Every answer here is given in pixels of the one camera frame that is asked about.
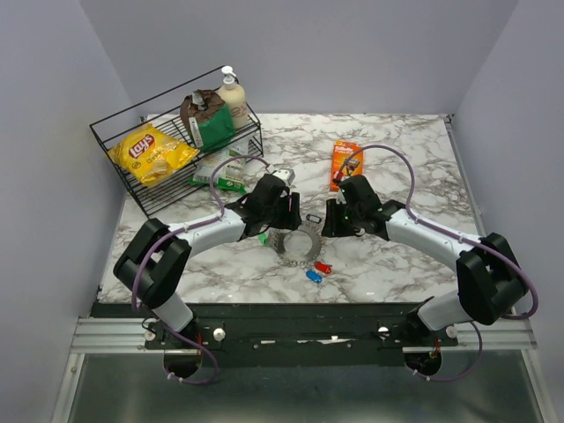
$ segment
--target blue key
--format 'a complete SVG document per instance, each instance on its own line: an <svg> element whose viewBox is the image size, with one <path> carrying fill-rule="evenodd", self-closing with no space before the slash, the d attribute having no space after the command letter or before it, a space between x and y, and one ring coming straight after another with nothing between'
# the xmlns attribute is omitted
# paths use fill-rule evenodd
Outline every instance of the blue key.
<svg viewBox="0 0 564 423"><path fill-rule="evenodd" d="M314 282L316 282L317 284L321 284L321 281L323 280L321 275L318 275L314 271L306 271L306 276L311 280L313 280Z"/></svg>

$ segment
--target cable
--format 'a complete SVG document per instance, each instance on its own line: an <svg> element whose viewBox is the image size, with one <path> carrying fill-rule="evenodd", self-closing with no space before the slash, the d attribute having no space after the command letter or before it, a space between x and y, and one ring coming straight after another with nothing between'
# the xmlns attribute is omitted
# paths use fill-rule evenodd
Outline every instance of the cable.
<svg viewBox="0 0 564 423"><path fill-rule="evenodd" d="M154 318L156 319L156 322L159 322L159 321L160 321L160 319L159 319L158 317L155 316ZM141 322L141 327L142 327L143 329L145 329L145 330L150 331L151 333L155 333L155 331L154 331L153 329L151 329L151 328L149 327L149 325L147 324L147 321L148 321L149 319L153 319L153 317L152 317L152 316L148 316L148 317L146 317L145 319L143 319L143 322Z"/></svg>
<svg viewBox="0 0 564 423"><path fill-rule="evenodd" d="M360 152L363 152L365 150L369 150L369 149L372 149L372 148L379 148L379 149L387 150L389 152L393 152L406 164L407 169L409 170L410 177L412 178L411 187L409 188L409 194L407 195L407 200L405 200L405 211L407 212L407 214L409 215L410 218L415 220L416 223L420 223L421 225L426 226L429 229L433 229L435 232L438 232L438 233L443 234L443 235L447 235L450 238L462 241L462 242L464 242L468 245L472 245L473 247L476 247L478 249L483 249L486 253L491 254L492 256L502 260L502 262L504 262L512 271L514 271L519 276L519 278L521 278L521 280L524 282L524 284L527 286L527 288L531 292L531 297L532 297L531 309L528 312L523 313L521 315L503 315L503 318L509 319L509 320L523 320L523 319L528 319L529 317L534 315L538 310L537 289L532 284L532 281L529 279L529 277L525 274L524 271L521 270L521 268L519 266L517 266L515 263L513 263L511 260L509 260L507 257L505 257L502 253L500 253L500 252L498 252L494 249L491 249L491 248L487 247L486 245L483 245L479 242L475 242L473 240L470 240L468 238L460 236L460 235L458 235L454 232L449 231L448 229L434 225L433 223L418 217L412 211L412 197L413 197L413 193L415 192L415 172L413 171L412 164L409 162L409 160L400 151L396 150L395 148L388 147L387 145L376 145L376 144L367 145L366 147L362 147L357 152L354 152L353 154L351 154L343 162L343 165L341 165L341 168L338 170L338 172L342 173L343 168L346 166L347 162L350 159L352 159L354 156L356 156Z"/></svg>
<svg viewBox="0 0 564 423"><path fill-rule="evenodd" d="M434 339L434 351L429 355L432 359L436 359L437 355L441 352L441 343L439 342L439 338Z"/></svg>
<svg viewBox="0 0 564 423"><path fill-rule="evenodd" d="M211 195L213 196L213 198L215 199L215 201L218 203L219 215L214 216L213 218L204 220L202 222L194 223L192 225L181 227L181 228L176 229L172 232L169 232L168 234L159 238L153 245L151 245L151 247L149 248L149 250L147 251L147 253L143 257L143 260L141 261L141 264L139 265L139 269L137 269L135 279L133 280L133 286L131 287L131 307L133 308L134 311L137 312L139 310L139 304L137 303L137 295L138 295L138 291L139 291L139 284L141 282L141 275L143 274L143 271L145 270L147 263L149 263L151 256L154 254L155 251L157 251L159 249L159 247L163 244L163 242L165 242L166 240L169 240L170 238L172 238L173 236L176 236L177 234L181 234L183 232L188 232L191 229L196 229L196 228L199 228L199 227L202 227L202 226L210 225L211 223L217 222L217 221L221 220L221 218L223 218L225 211L226 211L226 208L225 208L225 205L223 204L223 201L221 201L221 198L219 197L219 194L218 194L217 190L215 189L213 182L215 180L216 174L218 173L218 171L223 166L225 166L227 163L230 163L230 162L232 162L234 160L238 160L238 159L259 160L259 161L263 162L267 168L270 165L262 157L241 155L241 156L236 156L236 157L232 157L232 158L227 159L226 161L221 163L219 166L217 166L213 170L213 172L211 172L210 192L211 192ZM210 350L208 350L207 348L205 348L203 345L200 345L200 344L184 337L180 333L176 332L171 327L169 327L166 323L162 322L162 324L165 326L165 328L168 330L168 332L170 332L170 334L173 337L175 337L175 338L181 340L182 342L184 342L188 345L191 345L191 346L195 347L196 349L205 353L211 359L211 361L213 362L213 366L214 366L213 375L211 377L207 378L207 379L203 379L202 381L191 381L190 379L182 379L182 378L168 372L168 369L165 368L165 371L168 372L168 377L173 378L173 379L175 379L175 380L177 380L181 383L187 383L187 384L191 384L191 385L203 385L203 384L206 384L206 383L213 381L219 375L219 363L218 363L217 359L215 358L215 356L212 354L212 352Z"/></svg>
<svg viewBox="0 0 564 423"><path fill-rule="evenodd" d="M262 235L264 234L266 231L268 231L271 228L270 225L267 225L265 229L263 229L261 232L259 232L257 235Z"/></svg>
<svg viewBox="0 0 564 423"><path fill-rule="evenodd" d="M471 372L473 372L476 366L478 365L478 363L480 363L480 361L482 360L482 352L484 351L484 340L482 339L482 334L479 332L476 323L469 322L469 324L472 325L472 327L476 331L476 335L478 335L478 356L476 357L476 360L471 364L470 367L464 370L460 375L449 376L449 377L426 376L426 375L422 375L417 370L413 371L413 374L419 376L421 379L427 380L428 382L454 382L454 381L458 381L459 379L462 379L463 377L466 377Z"/></svg>

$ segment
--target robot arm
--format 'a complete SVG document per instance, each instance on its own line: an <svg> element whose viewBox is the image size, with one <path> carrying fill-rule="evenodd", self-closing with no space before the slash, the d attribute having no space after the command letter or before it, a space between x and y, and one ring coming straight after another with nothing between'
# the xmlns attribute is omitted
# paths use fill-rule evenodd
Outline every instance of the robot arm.
<svg viewBox="0 0 564 423"><path fill-rule="evenodd" d="M527 294L524 282L501 260L418 224L407 214L404 204L394 200L382 204L364 176L352 176L342 181L339 188L345 201L339 203L333 199L327 202L323 236L374 234L386 241L401 242L418 249L457 275L457 291L431 298L407 316L411 338L453 323L492 324ZM464 237L487 245L516 263L502 236L490 234L479 238L458 234L461 239Z"/></svg>
<svg viewBox="0 0 564 423"><path fill-rule="evenodd" d="M182 231L218 215L170 226L158 219L147 220L120 256L114 275L131 290L151 246L180 229L157 250L162 253L160 260L149 260L143 269L137 296L169 328L189 337L194 315L176 293L184 266L191 257L207 249L259 234L263 226L297 229L301 224L300 194L290 193L292 180L293 170L289 169L265 174L251 193L227 204L220 219L193 230Z"/></svg>

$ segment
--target green plastic piece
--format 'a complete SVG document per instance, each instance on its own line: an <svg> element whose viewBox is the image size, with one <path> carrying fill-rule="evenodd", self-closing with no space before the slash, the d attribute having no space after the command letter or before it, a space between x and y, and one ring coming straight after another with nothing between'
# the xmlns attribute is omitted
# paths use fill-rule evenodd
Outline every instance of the green plastic piece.
<svg viewBox="0 0 564 423"><path fill-rule="evenodd" d="M258 235L258 240L261 242L261 244L263 244L266 247L266 238L268 238L268 236L266 234L259 234Z"/></svg>

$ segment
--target lay's logo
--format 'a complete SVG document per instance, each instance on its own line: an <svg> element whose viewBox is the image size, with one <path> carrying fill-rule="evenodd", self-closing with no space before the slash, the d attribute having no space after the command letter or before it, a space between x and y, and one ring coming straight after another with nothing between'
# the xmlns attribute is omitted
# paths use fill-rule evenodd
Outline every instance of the lay's logo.
<svg viewBox="0 0 564 423"><path fill-rule="evenodd" d="M141 154L149 150L149 148L151 147L151 145L154 144L154 142L155 142L155 138L152 135L149 134L145 135L143 138L137 141L135 145L133 145L130 148L130 156L133 159L136 159Z"/></svg>

